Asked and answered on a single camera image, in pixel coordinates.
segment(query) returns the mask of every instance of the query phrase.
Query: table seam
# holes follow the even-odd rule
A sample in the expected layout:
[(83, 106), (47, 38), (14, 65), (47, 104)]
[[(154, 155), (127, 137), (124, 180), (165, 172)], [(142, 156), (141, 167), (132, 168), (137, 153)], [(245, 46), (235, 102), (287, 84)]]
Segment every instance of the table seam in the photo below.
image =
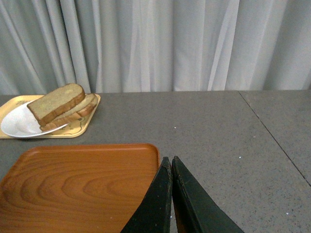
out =
[(239, 95), (242, 97), (242, 99), (245, 101), (245, 103), (248, 105), (248, 107), (253, 111), (253, 113), (255, 114), (255, 116), (258, 118), (258, 120), (262, 123), (262, 125), (264, 126), (264, 128), (268, 131), (268, 133), (270, 134), (270, 136), (274, 139), (274, 141), (278, 144), (278, 146), (281, 148), (281, 150), (284, 152), (284, 154), (287, 156), (287, 158), (291, 161), (291, 163), (293, 164), (293, 166), (297, 169), (297, 171), (299, 172), (299, 174), (303, 177), (303, 179), (307, 182), (307, 184), (309, 185), (309, 187), (311, 187), (311, 184), (308, 182), (308, 180), (306, 179), (306, 177), (302, 174), (302, 172), (299, 170), (299, 168), (296, 166), (296, 164), (293, 162), (293, 160), (289, 157), (289, 155), (286, 153), (286, 151), (283, 149), (283, 147), (279, 144), (279, 142), (276, 140), (276, 138), (272, 135), (272, 133), (270, 132), (270, 130), (267, 128), (267, 126), (263, 123), (263, 121), (260, 119), (260, 117), (256, 114), (255, 110), (249, 105), (249, 103), (246, 101), (246, 99), (243, 97), (243, 95), (241, 94), (240, 91), (238, 91)]

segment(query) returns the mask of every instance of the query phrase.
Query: orange tray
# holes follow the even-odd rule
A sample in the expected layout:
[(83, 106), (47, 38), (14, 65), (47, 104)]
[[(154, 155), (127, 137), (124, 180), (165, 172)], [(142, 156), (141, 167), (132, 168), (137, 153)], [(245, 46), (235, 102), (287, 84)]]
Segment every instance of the orange tray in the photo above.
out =
[(0, 183), (0, 232), (119, 233), (158, 167), (150, 144), (30, 149)]
[[(75, 120), (75, 121), (69, 123), (66, 127), (63, 127), (57, 131), (54, 131), (54, 132), (49, 133), (49, 134), (37, 136), (35, 138), (73, 138), (73, 137), (77, 137), (77, 136), (80, 136), (81, 134), (83, 134), (86, 131), (86, 129), (87, 129), (87, 127), (88, 127), (88, 125), (89, 125), (100, 101), (101, 101), (101, 97), (98, 94), (95, 94), (95, 95), (98, 98), (98, 102), (97, 102), (97, 105), (93, 109), (91, 114), (89, 114), (85, 117), (82, 117), (78, 120)], [(42, 95), (17, 96), (17, 97), (14, 97), (13, 99), (7, 101), (3, 106), (0, 107), (0, 124), (1, 124), (2, 120), (5, 118), (5, 116), (10, 111), (21, 106), (24, 103), (27, 103), (27, 102), (32, 101), (32, 100), (36, 100), (36, 99), (40, 98), (41, 96)], [(10, 138), (14, 138), (14, 137), (10, 137), (9, 135), (6, 135), (0, 129), (0, 139), (10, 139)]]

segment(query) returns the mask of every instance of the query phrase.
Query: bread crust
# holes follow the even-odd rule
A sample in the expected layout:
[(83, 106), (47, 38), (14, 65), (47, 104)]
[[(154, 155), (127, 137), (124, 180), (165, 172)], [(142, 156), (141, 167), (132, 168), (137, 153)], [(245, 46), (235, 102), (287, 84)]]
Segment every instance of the bread crust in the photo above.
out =
[(70, 123), (74, 120), (77, 120), (79, 118), (85, 117), (93, 111), (93, 109), (96, 107), (97, 103), (98, 103), (98, 98), (94, 94), (93, 100), (85, 108), (83, 108), (77, 112), (74, 112), (71, 115), (62, 117), (60, 119), (55, 119), (55, 120), (51, 121), (50, 123), (46, 124), (45, 126), (41, 126), (40, 130), (42, 130), (42, 131), (52, 130), (52, 129), (55, 129), (55, 128), (60, 127), (62, 125), (65, 125), (67, 123)]
[(79, 104), (84, 98), (85, 98), (85, 92), (84, 89), (80, 86), (81, 93), (77, 96), (75, 96), (73, 99), (68, 101), (67, 103), (59, 106), (58, 108), (54, 109), (53, 111), (46, 114), (44, 117), (40, 119), (40, 117), (34, 112), (34, 110), (31, 108), (31, 106), (27, 105), (28, 109), (32, 112), (36, 120), (38, 121), (40, 126), (45, 126), (49, 122), (53, 121), (56, 117), (59, 115), (69, 111), (71, 108)]

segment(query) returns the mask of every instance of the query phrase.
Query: gray table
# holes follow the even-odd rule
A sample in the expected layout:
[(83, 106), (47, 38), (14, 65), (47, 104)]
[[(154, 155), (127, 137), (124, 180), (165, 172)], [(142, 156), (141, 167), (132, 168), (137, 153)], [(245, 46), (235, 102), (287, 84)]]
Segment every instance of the gray table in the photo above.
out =
[(152, 143), (246, 233), (311, 232), (311, 91), (100, 95), (80, 137), (0, 139), (0, 178), (36, 146)]

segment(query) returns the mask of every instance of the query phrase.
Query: white plate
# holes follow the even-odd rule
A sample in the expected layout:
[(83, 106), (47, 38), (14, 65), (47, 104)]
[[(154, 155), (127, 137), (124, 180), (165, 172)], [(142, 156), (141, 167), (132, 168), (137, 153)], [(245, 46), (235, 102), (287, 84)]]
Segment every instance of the white plate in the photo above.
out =
[(12, 110), (8, 115), (5, 116), (5, 118), (1, 123), (1, 130), (5, 134), (12, 137), (22, 137), (22, 138), (36, 137), (54, 132), (68, 125), (65, 124), (56, 129), (42, 132), (40, 130), (40, 125), (38, 121), (35, 119), (32, 112), (27, 108), (28, 103), (25, 103), (17, 107), (16, 109)]

